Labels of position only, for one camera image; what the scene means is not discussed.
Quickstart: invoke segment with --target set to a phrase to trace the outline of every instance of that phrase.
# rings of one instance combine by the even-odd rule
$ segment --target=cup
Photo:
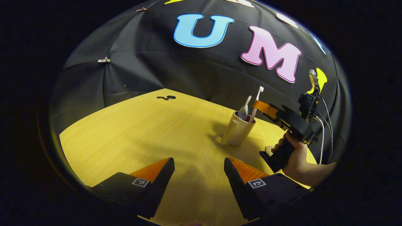
[[[233,115],[229,120],[228,127],[221,140],[221,143],[223,144],[240,146],[255,125],[255,119],[252,123],[248,122],[251,117],[250,115],[247,116],[245,121],[237,117],[237,113],[237,111],[233,112]]]

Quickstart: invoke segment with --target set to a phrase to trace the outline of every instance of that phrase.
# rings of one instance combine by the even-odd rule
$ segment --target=black handle
[[[266,155],[263,159],[271,170],[276,173],[287,165],[289,157],[294,150],[295,148],[288,140],[283,140],[283,144],[278,148],[278,150],[276,150],[270,157],[267,158],[268,155]]]

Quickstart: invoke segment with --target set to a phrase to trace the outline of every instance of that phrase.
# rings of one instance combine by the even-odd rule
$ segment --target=pink letter m
[[[242,53],[241,58],[250,64],[261,65],[263,60],[260,55],[264,50],[267,68],[271,70],[283,60],[282,66],[276,69],[276,73],[286,81],[294,83],[297,60],[302,52],[290,43],[286,43],[278,49],[268,31],[256,26],[249,28],[253,31],[253,38],[248,52]]]

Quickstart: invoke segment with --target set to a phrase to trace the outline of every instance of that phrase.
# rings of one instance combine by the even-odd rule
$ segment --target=cable
[[[320,153],[320,163],[321,164],[321,160],[322,160],[322,149],[324,147],[324,123],[322,123],[321,119],[319,119],[318,117],[315,117],[314,119],[318,120],[321,122],[321,126],[322,126],[322,142],[321,142],[321,153]]]
[[[334,149],[334,144],[333,144],[334,138],[332,136],[332,131],[331,131],[330,127],[328,126],[328,122],[324,119],[324,117],[320,113],[318,113],[318,116],[320,116],[322,118],[322,120],[325,122],[325,125],[327,125],[328,131],[329,131],[329,133],[331,135],[331,150],[330,150],[330,157],[331,157],[333,149]]]
[[[328,121],[329,121],[329,128],[330,128],[330,131],[331,131],[331,143],[333,144],[333,141],[334,141],[334,132],[333,132],[333,130],[332,130],[332,123],[331,123],[331,117],[329,116],[329,111],[328,111],[328,108],[327,108],[327,106],[326,106],[326,103],[325,103],[325,100],[324,100],[324,98],[321,96],[321,95],[318,95],[319,97],[320,97],[320,99],[322,99],[322,101],[324,102],[324,106],[325,106],[325,110],[327,111],[327,115],[328,115]],[[332,158],[332,152],[333,152],[333,150],[331,149],[331,152],[330,152],[330,154],[329,154],[329,158],[328,158],[328,164],[330,163],[330,161],[331,161],[331,158]]]

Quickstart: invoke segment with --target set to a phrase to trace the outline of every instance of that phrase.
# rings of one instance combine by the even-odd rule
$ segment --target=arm
[[[317,186],[334,170],[336,162],[329,165],[308,163],[306,161],[307,144],[293,138],[289,131],[278,141],[278,144],[271,150],[272,152],[278,150],[278,147],[283,144],[283,139],[287,139],[295,148],[290,155],[288,164],[282,169],[293,180],[313,187]]]

